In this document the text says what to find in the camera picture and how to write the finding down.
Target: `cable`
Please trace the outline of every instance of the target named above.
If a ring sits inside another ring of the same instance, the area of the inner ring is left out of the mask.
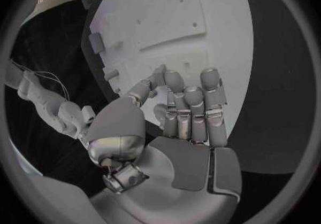
[[[67,100],[67,101],[70,101],[70,96],[69,96],[69,93],[68,93],[68,90],[67,88],[65,87],[65,85],[61,82],[61,80],[58,78],[58,76],[56,76],[55,74],[53,73],[50,73],[50,72],[45,72],[45,71],[32,71],[31,69],[29,69],[28,67],[26,66],[23,66],[23,65],[20,65],[18,63],[16,63],[13,59],[10,59],[10,61],[16,65],[18,68],[24,70],[24,71],[29,71],[39,77],[42,77],[42,78],[45,78],[45,79],[49,79],[49,80],[53,80],[53,81],[56,81],[60,84],[60,86],[62,87],[62,90],[63,90],[63,93],[64,93],[64,98]],[[45,76],[45,75],[42,75],[42,74],[49,74],[49,75],[52,75],[54,78],[51,78],[51,77],[48,77],[48,76]]]

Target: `white curved surface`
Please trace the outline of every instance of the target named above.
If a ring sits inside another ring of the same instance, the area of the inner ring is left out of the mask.
[[[187,86],[200,86],[199,74],[218,68],[228,105],[225,122],[229,135],[248,88],[253,59],[253,27],[247,0],[102,0],[90,25],[99,32],[106,51],[100,56],[104,72],[117,69],[110,80],[119,94],[127,92],[154,68],[165,64],[181,73]],[[166,90],[142,107],[145,118],[166,103]]]

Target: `black background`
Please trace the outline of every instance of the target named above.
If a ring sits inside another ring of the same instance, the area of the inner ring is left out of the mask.
[[[4,17],[4,13],[7,9],[7,7],[10,6],[10,4],[12,3],[13,0],[2,0],[2,4],[1,4],[1,12],[2,15],[1,17]],[[321,13],[321,9],[320,9],[320,5],[319,5],[319,0],[310,0],[311,4],[313,5],[313,7],[316,9],[316,11],[318,13]],[[104,105],[104,102],[99,102],[97,103],[97,110],[99,110],[100,107],[102,107]],[[71,144],[68,143],[73,143],[72,141],[67,141],[66,142],[66,146],[68,147]],[[45,170],[46,166],[37,166],[42,170]],[[70,167],[71,168],[77,168],[77,164],[74,163],[70,163]],[[84,171],[83,166],[78,166],[79,169],[82,169],[82,171]],[[100,170],[96,170],[93,172],[97,172],[97,177],[99,176],[100,180]],[[261,186],[262,186],[262,180],[264,180],[264,186],[267,187],[266,190],[266,194],[258,194],[256,195],[256,197],[252,197],[250,200],[248,200],[246,203],[247,204],[251,204],[257,208],[260,207],[259,205],[259,201],[260,201],[260,197],[265,197],[265,198],[269,198],[272,199],[275,195],[269,193],[268,188],[271,187],[275,187],[275,191],[281,189],[281,187],[286,183],[286,181],[288,180],[289,176],[283,176],[282,180],[279,180],[278,183],[273,184],[272,180],[269,180],[268,177],[262,175],[256,175],[255,177],[253,176],[253,174],[251,173],[243,173],[243,178],[244,179],[251,179],[253,182],[252,183],[248,183],[250,187],[250,189],[255,189],[255,184],[257,180],[260,180]],[[79,181],[79,180],[73,180],[73,177],[70,176],[69,180],[70,183],[75,183],[77,184],[77,182],[89,182],[86,181],[86,179],[84,179],[83,181]],[[305,220],[308,222],[320,222],[321,217],[319,216],[319,206],[318,206],[318,198],[319,198],[319,184],[321,184],[321,172],[318,172],[318,175],[316,176],[314,182],[312,183],[310,189],[307,191],[307,193],[305,194],[305,196],[302,198],[302,200],[299,202],[299,204],[296,206],[296,208],[292,211],[292,213],[282,222],[282,223],[297,223],[298,221],[301,220]],[[18,199],[18,197],[15,195],[13,189],[11,188],[11,186],[9,185],[8,181],[6,180],[5,175],[1,172],[1,176],[0,176],[0,187],[2,188],[2,196],[0,198],[0,214],[2,219],[7,219],[6,223],[21,223],[21,222],[30,222],[30,223],[36,223],[36,219],[29,213],[29,210],[27,210],[25,208],[25,206],[20,202],[20,200]],[[87,194],[92,194],[95,193],[96,191],[87,191]]]

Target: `wire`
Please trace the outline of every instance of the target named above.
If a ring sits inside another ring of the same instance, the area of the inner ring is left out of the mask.
[[[37,76],[39,76],[39,77],[42,77],[42,78],[45,78],[45,79],[48,79],[48,80],[53,80],[53,81],[55,81],[55,82],[58,82],[58,83],[60,84],[60,86],[62,87],[62,90],[63,90],[65,99],[66,99],[67,101],[70,101],[70,96],[69,96],[68,90],[67,90],[67,88],[65,87],[65,85],[61,82],[61,80],[58,78],[58,76],[56,76],[56,75],[53,74],[53,73],[45,72],[45,71],[32,71],[32,70],[29,69],[28,67],[16,63],[13,59],[10,59],[10,61],[11,61],[14,65],[16,65],[18,68],[21,68],[21,69],[24,70],[24,71],[29,71],[29,72],[34,73],[35,75],[37,75]],[[49,75],[52,75],[52,76],[55,77],[55,78],[51,78],[51,77],[48,77],[48,76],[45,76],[45,75],[42,75],[42,74],[49,74]]]

